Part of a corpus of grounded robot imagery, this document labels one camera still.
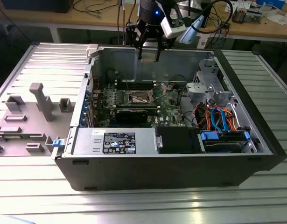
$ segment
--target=sticker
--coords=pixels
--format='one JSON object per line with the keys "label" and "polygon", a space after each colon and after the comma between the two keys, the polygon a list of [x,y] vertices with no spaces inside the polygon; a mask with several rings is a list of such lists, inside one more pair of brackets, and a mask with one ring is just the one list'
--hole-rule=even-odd
{"label": "sticker", "polygon": [[106,130],[92,130],[91,135],[104,135]]}
{"label": "sticker", "polygon": [[103,131],[104,154],[136,154],[135,133],[105,133],[105,130]]}

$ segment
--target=floor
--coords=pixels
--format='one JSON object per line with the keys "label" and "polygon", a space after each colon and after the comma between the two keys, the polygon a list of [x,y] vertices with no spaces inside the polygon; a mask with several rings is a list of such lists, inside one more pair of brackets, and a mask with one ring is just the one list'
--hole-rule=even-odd
{"label": "floor", "polygon": [[[15,27],[9,27],[8,36],[0,35],[0,86],[7,78],[9,73],[18,63],[25,50],[29,47],[29,42]],[[47,28],[20,27],[23,33],[33,42],[52,42],[52,37]],[[60,29],[63,42],[67,43],[99,43],[116,44],[116,32],[111,31],[87,31],[76,29]],[[190,46],[196,47],[198,38]],[[177,47],[187,47],[187,45],[176,44]],[[224,49],[229,49],[229,44],[223,45]],[[284,49],[283,43],[275,42],[256,42],[236,40],[232,46],[233,50],[255,50],[258,51],[274,67]],[[278,70],[279,76],[287,84],[287,59]]]}

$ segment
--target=table leg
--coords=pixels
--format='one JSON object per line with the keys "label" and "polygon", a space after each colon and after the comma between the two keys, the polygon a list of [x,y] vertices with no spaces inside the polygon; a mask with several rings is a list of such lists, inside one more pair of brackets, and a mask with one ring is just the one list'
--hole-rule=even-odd
{"label": "table leg", "polygon": [[199,37],[197,48],[204,49],[209,37],[210,37],[210,34],[201,34]]}
{"label": "table leg", "polygon": [[52,35],[52,39],[54,43],[61,43],[61,37],[58,33],[58,29],[56,26],[50,26],[49,27],[51,35]]}

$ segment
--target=electrical cable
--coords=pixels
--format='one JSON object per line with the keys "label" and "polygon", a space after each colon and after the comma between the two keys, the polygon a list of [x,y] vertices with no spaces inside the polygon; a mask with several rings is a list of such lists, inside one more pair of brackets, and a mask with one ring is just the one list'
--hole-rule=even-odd
{"label": "electrical cable", "polygon": [[76,8],[76,4],[81,2],[83,0],[78,0],[76,1],[74,4],[73,4],[73,9],[75,9],[76,11],[78,12],[81,12],[81,13],[95,13],[95,12],[99,12],[99,11],[102,11],[104,9],[107,9],[107,8],[111,8],[111,7],[114,7],[114,6],[117,6],[117,4],[115,5],[111,5],[111,6],[107,6],[107,7],[104,7],[104,8],[100,8],[100,9],[97,9],[97,10],[89,10],[88,8],[92,7],[92,6],[98,6],[98,5],[103,5],[104,3],[106,3],[107,1],[103,2],[103,3],[98,3],[98,4],[92,4],[90,6],[87,7],[87,9],[85,9],[85,11],[83,10],[80,10],[80,9],[77,9]]}
{"label": "electrical cable", "polygon": [[101,19],[102,17],[100,16],[100,15],[98,15],[98,14],[100,14],[100,12],[94,12],[95,14],[91,14],[91,12],[90,12],[90,7],[92,7],[92,6],[99,6],[99,5],[103,5],[103,4],[105,4],[107,1],[106,0],[104,0],[104,2],[102,2],[102,3],[98,3],[98,4],[92,4],[92,5],[90,5],[90,6],[87,6],[86,5],[86,0],[83,0],[83,2],[84,2],[84,8],[85,8],[85,10],[87,11],[86,13],[88,14],[88,15],[92,15],[92,16],[95,16],[95,17],[97,17],[97,18],[99,18],[99,19]]}
{"label": "electrical cable", "polygon": [[227,18],[227,20],[225,21],[225,23],[222,26],[219,26],[218,28],[212,30],[212,31],[201,31],[199,29],[196,29],[193,25],[191,26],[196,32],[201,33],[201,34],[211,34],[211,33],[215,33],[218,30],[222,29],[225,27],[225,25],[228,23],[228,21],[231,19],[232,13],[233,13],[233,7],[232,4],[229,0],[214,0],[213,2],[211,2],[206,8],[204,8],[204,10],[202,12],[200,12],[193,21],[196,21],[204,12],[206,12],[207,10],[209,10],[216,2],[220,2],[220,1],[224,1],[226,2],[229,6],[230,6],[230,14]]}
{"label": "electrical cable", "polygon": [[219,35],[218,35],[218,38],[217,38],[217,41],[216,41],[216,42],[219,41],[220,35],[221,35],[221,30],[219,30]]}
{"label": "electrical cable", "polygon": [[119,13],[120,13],[120,6],[118,7],[117,11],[117,42],[119,43]]}
{"label": "electrical cable", "polygon": [[216,10],[216,8],[214,6],[212,7],[212,9],[215,11],[215,13],[211,12],[210,14],[215,15],[217,17],[217,20],[218,20],[219,24],[220,24],[222,22],[221,17],[218,15],[218,12],[217,12],[217,10]]}
{"label": "electrical cable", "polygon": [[13,32],[12,40],[11,40],[11,49],[13,49],[13,41],[14,41],[14,35],[17,32],[18,28]]}
{"label": "electrical cable", "polygon": [[189,121],[192,126],[196,126],[196,124],[194,124],[193,121],[191,121],[189,118],[187,118],[187,117],[185,116],[185,113],[192,112],[192,111],[187,111],[187,112],[183,113],[183,112],[182,112],[182,109],[181,109],[181,99],[182,99],[182,94],[184,93],[185,89],[186,89],[186,86],[183,87],[182,92],[181,92],[181,96],[180,96],[180,99],[179,99],[179,102],[178,102],[178,105],[179,105],[179,108],[180,108],[180,112],[181,112],[181,115],[182,115],[187,121]]}
{"label": "electrical cable", "polygon": [[185,78],[185,76],[183,76],[183,75],[181,75],[181,74],[175,74],[175,75],[172,75],[170,78],[169,78],[169,82],[171,82],[171,79],[173,78],[173,77],[176,77],[176,76],[180,76],[180,77],[182,77],[187,83],[188,83],[188,81],[187,81],[187,79]]}
{"label": "electrical cable", "polygon": [[[210,14],[213,14],[213,15],[215,15],[216,17],[217,17],[217,20],[214,18],[214,17],[212,17],[212,16],[209,16],[209,19],[211,19],[211,20],[213,20],[213,21],[218,21],[218,23],[220,24],[220,21],[222,22],[222,19],[221,19],[221,17],[217,14],[217,13],[210,13]],[[213,41],[214,41],[214,38],[216,37],[216,35],[217,35],[217,32],[215,33],[215,35],[212,37],[212,39],[207,43],[207,45],[205,46],[205,48],[207,49],[210,45],[211,45],[211,47],[213,46]]]}
{"label": "electrical cable", "polygon": [[194,122],[193,122],[193,119],[192,120],[190,120],[189,118],[187,118],[186,116],[185,116],[185,114],[186,113],[192,113],[192,111],[186,111],[186,112],[184,112],[183,114],[181,114],[187,121],[189,121],[190,122],[190,124],[192,125],[192,126],[195,126],[195,127],[198,127],[196,124],[194,124]]}
{"label": "electrical cable", "polygon": [[220,111],[223,127],[224,127],[224,129],[225,129],[226,131],[229,131],[229,127],[228,127],[228,125],[227,125],[227,123],[226,123],[225,115],[224,115],[224,113],[223,113],[223,111],[222,111],[221,108],[214,107],[214,108],[212,109],[212,111],[211,111],[211,113],[210,113],[210,120],[211,120],[211,122],[212,122],[212,125],[213,125],[219,132],[222,132],[221,129],[216,125],[216,123],[215,123],[215,121],[214,121],[214,113],[215,113],[215,110]]}
{"label": "electrical cable", "polygon": [[0,11],[2,12],[2,14],[20,31],[20,33],[22,33],[22,35],[26,38],[26,40],[28,40],[29,43],[31,43],[31,40],[25,35],[25,33],[23,33],[23,31],[4,13],[4,11],[1,9],[0,7]]}
{"label": "electrical cable", "polygon": [[224,46],[224,44],[225,44],[225,42],[226,42],[226,39],[227,39],[227,34],[228,34],[228,32],[229,32],[228,29],[225,29],[225,35],[224,35],[223,37],[221,37],[220,42],[218,42],[218,39],[217,39],[217,40],[215,40],[214,42],[212,42],[211,45],[217,46],[217,45],[220,45],[220,44],[223,43],[223,45],[222,45],[222,48],[223,48],[223,46]]}
{"label": "electrical cable", "polygon": [[191,14],[191,0],[188,0],[188,17],[190,17]]}
{"label": "electrical cable", "polygon": [[235,124],[235,118],[232,119],[232,124],[233,124],[233,128],[235,129],[235,131],[237,131],[237,127],[236,127],[236,124]]}
{"label": "electrical cable", "polygon": [[123,45],[125,45],[125,3],[123,5]]}
{"label": "electrical cable", "polygon": [[130,15],[129,15],[129,18],[128,18],[128,23],[130,23],[131,16],[132,16],[132,14],[133,14],[133,11],[134,11],[134,9],[135,9],[135,6],[136,6],[136,0],[134,0],[133,7],[132,7],[132,9],[131,9],[131,12],[130,12]]}
{"label": "electrical cable", "polygon": [[275,65],[275,71],[277,71],[281,67],[281,65],[284,63],[286,57],[287,57],[287,46],[284,48],[281,57],[279,58],[279,60],[277,61],[276,65]]}

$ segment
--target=side panel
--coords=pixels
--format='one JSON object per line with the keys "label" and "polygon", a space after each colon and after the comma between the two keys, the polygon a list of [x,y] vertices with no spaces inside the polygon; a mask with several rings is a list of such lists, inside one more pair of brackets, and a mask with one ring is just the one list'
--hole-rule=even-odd
{"label": "side panel", "polygon": [[277,155],[274,157],[274,160],[269,163],[263,170],[270,170],[274,168],[277,164],[287,158],[285,151],[283,150],[275,135],[271,131],[270,127],[266,123],[265,119],[257,109],[250,95],[240,82],[240,79],[238,78],[237,74],[234,72],[233,68],[228,63],[227,60],[229,60],[230,58],[227,59],[220,50],[215,51],[215,56],[217,56],[218,61],[220,62],[221,69],[223,70],[224,75],[227,76],[226,79],[230,82],[230,85],[232,85],[235,92],[239,95],[239,102],[244,105],[245,109],[247,110],[249,116],[257,127],[259,133],[263,137],[263,140],[267,144],[268,148]]}
{"label": "side panel", "polygon": [[274,156],[58,159],[74,190],[238,186]]}

